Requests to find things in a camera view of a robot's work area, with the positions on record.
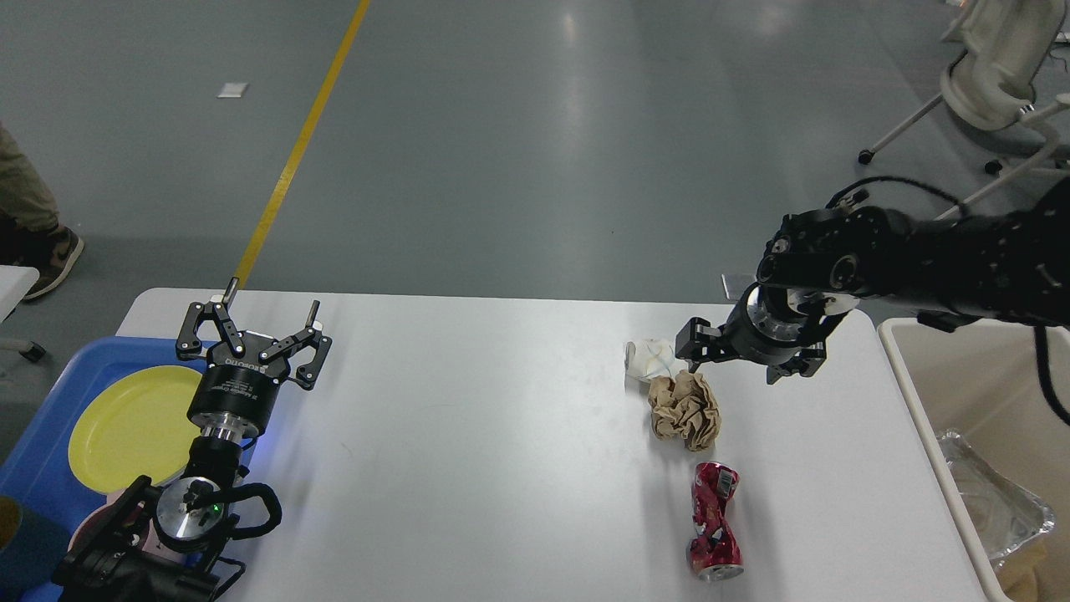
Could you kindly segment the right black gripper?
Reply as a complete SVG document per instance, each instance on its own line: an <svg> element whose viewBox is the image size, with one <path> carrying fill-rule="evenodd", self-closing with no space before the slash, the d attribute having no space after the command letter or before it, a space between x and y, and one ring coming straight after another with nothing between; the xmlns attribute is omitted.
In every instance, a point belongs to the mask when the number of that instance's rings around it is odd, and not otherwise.
<svg viewBox="0 0 1070 602"><path fill-rule="evenodd" d="M827 359L828 320L802 314L788 305L788 290L746 287L723 325L692 317L674 339L674 357L696 373L706 362L746 360L768 366L766 384L800 375L813 377Z"/></svg>

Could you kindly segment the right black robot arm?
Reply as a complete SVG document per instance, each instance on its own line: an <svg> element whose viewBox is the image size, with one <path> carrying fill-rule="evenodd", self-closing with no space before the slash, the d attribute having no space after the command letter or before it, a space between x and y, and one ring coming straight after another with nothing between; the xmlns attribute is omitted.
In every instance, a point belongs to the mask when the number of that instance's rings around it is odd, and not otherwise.
<svg viewBox="0 0 1070 602"><path fill-rule="evenodd" d="M1066 328L1069 320L1067 180L1031 209L1004 216L976 216L952 199L956 220L916 220L869 206L866 197L866 182L857 181L823 209L784 216L727 322L689 320L676 336L675 357L690 372L746 360L766 367L768 384L808 377L859 300L883 298L939 331L980 319L1028 325L1041 393L1066 421L1048 329Z"/></svg>

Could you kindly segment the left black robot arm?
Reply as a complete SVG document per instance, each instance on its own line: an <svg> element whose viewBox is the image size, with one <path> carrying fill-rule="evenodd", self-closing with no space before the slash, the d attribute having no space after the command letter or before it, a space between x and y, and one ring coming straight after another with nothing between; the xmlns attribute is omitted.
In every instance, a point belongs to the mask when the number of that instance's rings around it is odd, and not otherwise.
<svg viewBox="0 0 1070 602"><path fill-rule="evenodd" d="M217 601L246 565L226 558L233 541L268 536L282 504L268 484L246 482L245 450L268 431L286 382L314 389L332 339L314 300L287 338L241 330L230 314L238 278L188 306L175 358L204 362L187 419L198 428L184 469L164 485L138 476L73 538L54 570L62 601Z"/></svg>

